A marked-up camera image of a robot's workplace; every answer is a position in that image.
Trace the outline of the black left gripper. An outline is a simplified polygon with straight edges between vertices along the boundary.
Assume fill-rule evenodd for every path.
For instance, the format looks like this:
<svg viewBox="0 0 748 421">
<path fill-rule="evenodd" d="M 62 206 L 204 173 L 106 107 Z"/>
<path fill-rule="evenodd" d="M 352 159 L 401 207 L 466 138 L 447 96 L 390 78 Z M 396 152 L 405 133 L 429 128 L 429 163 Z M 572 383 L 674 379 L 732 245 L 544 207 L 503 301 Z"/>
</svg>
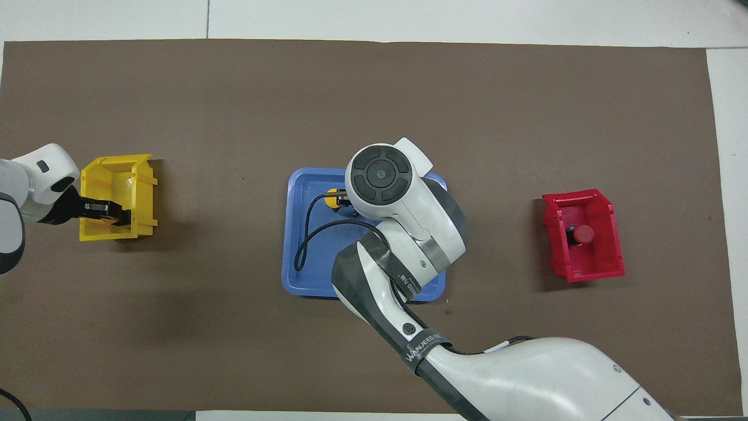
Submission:
<svg viewBox="0 0 748 421">
<path fill-rule="evenodd" d="M 44 224 L 58 226 L 70 219 L 112 219 L 114 227 L 129 227 L 133 218 L 117 202 L 90 199 L 78 193 L 75 186 L 62 192 L 53 207 L 44 217 Z"/>
</svg>

